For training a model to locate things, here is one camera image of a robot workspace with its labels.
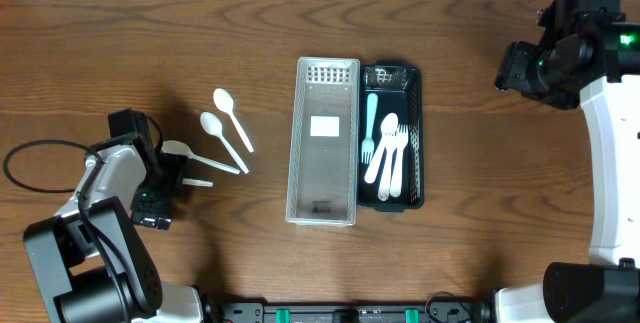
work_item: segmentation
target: white label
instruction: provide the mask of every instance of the white label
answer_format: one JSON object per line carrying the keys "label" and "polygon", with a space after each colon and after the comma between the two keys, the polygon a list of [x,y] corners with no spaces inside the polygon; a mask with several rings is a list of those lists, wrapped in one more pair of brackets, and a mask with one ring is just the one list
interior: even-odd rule
{"label": "white label", "polygon": [[340,118],[311,116],[312,137],[339,137]]}

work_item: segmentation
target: green indicator light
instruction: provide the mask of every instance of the green indicator light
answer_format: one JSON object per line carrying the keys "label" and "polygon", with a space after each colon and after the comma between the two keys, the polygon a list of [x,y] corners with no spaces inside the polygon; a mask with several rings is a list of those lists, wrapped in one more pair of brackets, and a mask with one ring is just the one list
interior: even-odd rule
{"label": "green indicator light", "polygon": [[633,36],[627,36],[627,35],[620,36],[620,43],[630,44],[631,42],[633,42]]}

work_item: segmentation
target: wood tabletop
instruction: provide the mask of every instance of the wood tabletop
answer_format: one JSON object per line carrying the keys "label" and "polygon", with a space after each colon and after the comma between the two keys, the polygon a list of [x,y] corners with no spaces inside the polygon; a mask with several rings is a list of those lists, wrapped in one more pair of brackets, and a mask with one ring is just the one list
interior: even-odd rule
{"label": "wood tabletop", "polygon": [[[108,138],[133,108],[165,136],[232,164],[199,125],[212,92],[235,98],[255,153],[226,115],[251,172],[190,163],[214,188],[187,189],[169,231],[138,229],[163,280],[216,300],[424,302],[541,281],[553,261],[586,263],[593,189],[580,110],[493,89],[507,45],[537,42],[552,0],[0,0],[0,155],[18,144]],[[623,0],[630,21],[640,0]],[[423,75],[426,202],[403,214],[359,208],[350,228],[287,223],[297,60],[400,59]],[[75,187],[82,153],[33,148],[12,161],[32,185]],[[46,320],[22,233],[67,195],[0,177],[0,321]],[[95,259],[75,272],[95,266]]]}

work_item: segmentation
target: black cylinder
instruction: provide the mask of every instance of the black cylinder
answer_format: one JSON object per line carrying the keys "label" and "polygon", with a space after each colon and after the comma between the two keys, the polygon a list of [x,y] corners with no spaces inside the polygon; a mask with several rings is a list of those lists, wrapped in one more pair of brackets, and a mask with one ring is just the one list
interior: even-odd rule
{"label": "black cylinder", "polygon": [[[128,288],[126,285],[124,288],[128,297]],[[124,320],[118,291],[111,280],[90,284],[62,296],[60,310],[67,323],[115,323]]]}

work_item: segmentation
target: plastic fork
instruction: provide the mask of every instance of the plastic fork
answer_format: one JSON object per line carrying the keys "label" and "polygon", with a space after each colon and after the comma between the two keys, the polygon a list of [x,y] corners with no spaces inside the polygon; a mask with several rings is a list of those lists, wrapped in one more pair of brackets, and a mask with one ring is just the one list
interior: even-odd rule
{"label": "plastic fork", "polygon": [[375,93],[369,93],[367,96],[367,137],[362,141],[362,147],[360,151],[362,152],[362,157],[360,161],[362,164],[371,163],[371,158],[373,158],[373,150],[376,147],[373,142],[373,138],[371,138],[371,134],[373,133],[373,121],[376,118],[376,110],[378,108],[378,95]]}
{"label": "plastic fork", "polygon": [[393,165],[393,177],[391,178],[391,189],[389,194],[397,198],[402,192],[402,152],[409,143],[409,127],[406,124],[398,126],[398,131],[394,138],[394,143],[398,149],[396,154],[396,162]]}

